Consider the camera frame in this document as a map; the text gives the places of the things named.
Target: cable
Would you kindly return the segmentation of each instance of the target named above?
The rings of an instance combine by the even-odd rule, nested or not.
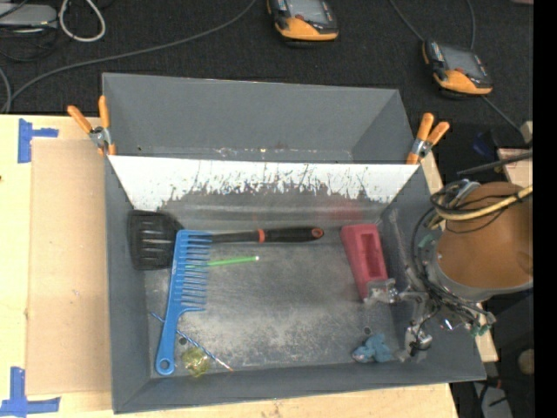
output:
[[[101,14],[101,11],[92,2],[92,0],[85,0],[85,2],[93,9],[95,14],[97,15],[98,20],[101,23],[100,32],[94,37],[80,37],[80,36],[77,36],[76,34],[74,34],[73,32],[71,32],[70,30],[68,30],[68,28],[65,25],[64,15],[65,15],[65,13],[68,9],[68,3],[69,2],[70,2],[70,0],[63,0],[62,5],[60,6],[60,11],[58,12],[58,21],[60,23],[60,27],[62,28],[62,31],[65,32],[66,35],[68,37],[70,37],[71,39],[77,40],[79,42],[96,42],[97,40],[103,38],[104,33],[106,32],[106,22],[104,21],[104,17]]]
[[[50,77],[54,74],[57,74],[61,71],[73,70],[75,68],[80,68],[80,67],[84,67],[84,66],[87,66],[87,65],[101,64],[102,62],[108,62],[108,61],[111,61],[111,60],[117,60],[117,59],[121,59],[121,58],[125,58],[125,57],[132,57],[132,56],[137,56],[139,54],[146,54],[146,53],[150,53],[150,52],[153,52],[153,51],[159,51],[159,50],[162,50],[164,48],[170,48],[172,46],[185,44],[186,42],[190,42],[191,40],[195,40],[195,39],[198,39],[198,38],[203,37],[203,36],[208,36],[209,34],[212,34],[213,32],[216,32],[218,30],[222,30],[226,26],[229,26],[229,25],[233,24],[234,22],[236,22],[237,20],[239,20],[257,1],[258,0],[252,0],[252,2],[250,4],[248,4],[245,9],[243,9],[239,14],[237,14],[234,18],[232,18],[228,22],[220,24],[219,26],[217,26],[215,28],[212,28],[210,30],[200,32],[199,34],[195,34],[193,36],[190,36],[190,37],[187,37],[187,38],[184,38],[184,39],[181,39],[181,40],[177,40],[175,42],[170,42],[168,44],[162,44],[162,45],[158,45],[158,46],[153,46],[151,48],[145,48],[145,49],[142,49],[142,50],[131,51],[131,52],[123,53],[123,54],[118,54],[116,56],[110,56],[110,57],[103,57],[103,58],[100,58],[100,59],[88,60],[88,61],[85,61],[85,62],[72,64],[72,65],[66,65],[66,66],[63,66],[61,68],[57,68],[55,70],[48,71],[48,72],[46,72],[46,73],[44,73],[40,76],[37,76],[36,78],[31,79],[31,81],[29,81],[27,84],[24,84],[19,90],[15,91],[13,93],[13,95],[11,96],[11,98],[9,98],[8,101],[2,106],[1,112],[7,113],[6,108],[11,106],[11,103],[13,102],[13,100],[15,98],[17,98],[17,96],[19,96],[21,93],[23,93],[25,90],[27,90],[30,86],[32,86],[36,82],[39,82],[39,81],[41,81],[45,78],[48,78],[48,77]]]
[[[3,12],[2,14],[0,14],[0,19],[8,16],[9,14],[11,14],[12,12],[16,12],[17,10],[23,8],[27,2],[29,2],[30,0],[22,0],[20,3],[18,3],[16,6],[13,6],[12,8],[8,9],[7,11]]]
[[[8,77],[6,76],[6,73],[3,72],[2,67],[0,67],[0,78],[2,78],[3,84],[6,87],[6,96],[8,99],[8,102],[6,103],[7,104],[6,113],[7,113],[10,111],[10,107],[11,107],[11,85],[10,85],[10,81],[8,80]]]
[[[406,20],[406,18],[404,17],[402,12],[399,10],[397,5],[394,3],[394,1],[389,0],[389,3],[394,8],[394,10],[396,10],[396,12],[399,14],[401,20],[414,33],[414,35],[421,42],[424,42],[424,38],[414,29],[414,27],[410,24],[410,22],[408,22],[408,20]],[[472,3],[470,2],[470,0],[466,0],[466,4],[468,5],[468,9],[470,10],[470,18],[472,19],[472,39],[470,40],[470,50],[473,50],[473,46],[474,46],[475,39],[476,39],[476,16],[474,15],[473,6],[472,6]],[[503,119],[505,119],[518,133],[520,133],[520,135],[522,135],[522,132],[520,131],[520,128],[507,115],[505,115],[499,108],[497,108],[493,102],[491,102],[485,96],[481,96],[481,98],[484,101],[486,101],[493,109],[495,109],[495,111],[497,111],[503,117]]]
[[[494,104],[493,102],[491,102],[488,98],[486,98],[485,96],[481,97],[484,101],[486,101],[489,105],[491,105],[491,107],[497,111],[502,117],[503,119],[505,119],[518,133],[520,133],[520,135],[522,136],[522,131],[520,131],[520,128],[518,126],[516,126],[514,124],[513,121],[511,121],[511,119],[509,119],[509,117],[503,113],[501,110],[499,110]]]
[[[512,206],[516,203],[521,202],[523,199],[528,197],[533,192],[533,185],[529,185],[524,189],[520,189],[513,195],[503,199],[502,201],[495,203],[490,206],[482,207],[480,209],[472,209],[461,211],[458,209],[446,209],[439,201],[438,197],[443,195],[443,190],[435,193],[431,196],[431,201],[437,210],[437,213],[444,219],[463,221],[467,219],[477,219],[479,217],[485,217],[493,212],[498,212],[501,209]]]

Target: gray bin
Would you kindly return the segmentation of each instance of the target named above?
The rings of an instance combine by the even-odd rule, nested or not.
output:
[[[421,168],[403,165],[413,135],[398,91],[111,73],[103,87],[118,153],[105,163],[115,412],[485,379],[471,335],[462,327],[443,331],[434,320],[427,329],[433,345],[420,358],[351,358],[367,327],[398,352],[412,313],[406,302],[369,307],[359,299],[339,237],[344,225],[377,224],[389,276],[406,287],[411,232],[430,203]],[[179,185],[163,170],[207,163],[211,171],[199,179],[230,177],[222,170],[230,166],[242,175],[261,166],[286,172],[255,192],[182,189],[158,197],[168,194],[165,185]],[[284,178],[289,166],[297,178]],[[350,175],[346,185],[362,176],[362,191],[309,182],[303,166],[331,166],[341,181]],[[383,196],[377,186],[396,178],[401,187]],[[149,204],[145,190],[159,202]],[[212,258],[256,253],[260,261],[213,268],[205,311],[186,313],[179,329],[235,371],[214,365],[195,378],[180,367],[185,347],[177,344],[176,370],[163,377],[153,363],[162,326],[150,312],[164,316],[169,274],[133,269],[126,235],[133,207],[170,212],[189,229],[313,222],[325,236],[310,244],[213,245]]]

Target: pink block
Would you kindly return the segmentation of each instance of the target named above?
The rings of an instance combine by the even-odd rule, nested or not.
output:
[[[350,263],[359,297],[367,298],[367,282],[387,280],[379,231],[373,224],[343,226],[340,239]]]

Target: green stick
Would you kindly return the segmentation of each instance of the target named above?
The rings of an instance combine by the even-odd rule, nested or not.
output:
[[[224,260],[213,260],[207,262],[207,266],[224,266],[224,265],[234,265],[236,263],[249,263],[253,261],[258,261],[259,256],[254,255],[251,257],[235,257],[233,259],[224,259]]]

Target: black device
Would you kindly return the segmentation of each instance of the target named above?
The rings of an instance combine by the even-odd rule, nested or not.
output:
[[[485,65],[472,50],[429,39],[423,43],[422,53],[444,96],[486,96],[493,90]]]
[[[330,43],[339,36],[337,20],[325,0],[267,0],[267,10],[290,46]]]

